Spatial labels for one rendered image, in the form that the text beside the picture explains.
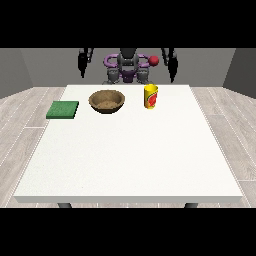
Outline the brown wooden bowl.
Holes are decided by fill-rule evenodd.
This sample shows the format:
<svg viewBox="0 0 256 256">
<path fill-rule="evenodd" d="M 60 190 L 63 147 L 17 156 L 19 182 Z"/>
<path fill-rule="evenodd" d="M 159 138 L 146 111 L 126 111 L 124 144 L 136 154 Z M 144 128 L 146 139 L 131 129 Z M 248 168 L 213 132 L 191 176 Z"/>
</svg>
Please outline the brown wooden bowl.
<svg viewBox="0 0 256 256">
<path fill-rule="evenodd" d="M 88 99 L 90 106 L 101 114 L 117 112 L 125 102 L 125 96 L 117 90 L 99 90 Z"/>
</svg>

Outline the green square pad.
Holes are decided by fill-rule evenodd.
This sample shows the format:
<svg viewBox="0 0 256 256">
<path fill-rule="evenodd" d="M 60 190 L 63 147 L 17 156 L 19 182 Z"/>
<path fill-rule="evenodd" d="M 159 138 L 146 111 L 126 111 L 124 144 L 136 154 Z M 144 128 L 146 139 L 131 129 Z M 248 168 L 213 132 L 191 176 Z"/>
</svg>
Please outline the green square pad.
<svg viewBox="0 0 256 256">
<path fill-rule="evenodd" d="M 73 119 L 78 106 L 78 101 L 54 101 L 46 114 L 46 118 Z"/>
</svg>

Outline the yellow cup with melon print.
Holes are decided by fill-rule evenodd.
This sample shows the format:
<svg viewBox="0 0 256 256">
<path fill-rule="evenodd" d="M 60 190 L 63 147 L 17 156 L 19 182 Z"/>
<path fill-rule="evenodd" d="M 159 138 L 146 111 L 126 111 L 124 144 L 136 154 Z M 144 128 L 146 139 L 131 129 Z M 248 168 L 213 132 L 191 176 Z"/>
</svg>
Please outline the yellow cup with melon print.
<svg viewBox="0 0 256 256">
<path fill-rule="evenodd" d="M 158 87 L 155 84 L 147 84 L 144 86 L 144 107 L 153 109 L 156 104 L 158 95 Z"/>
</svg>

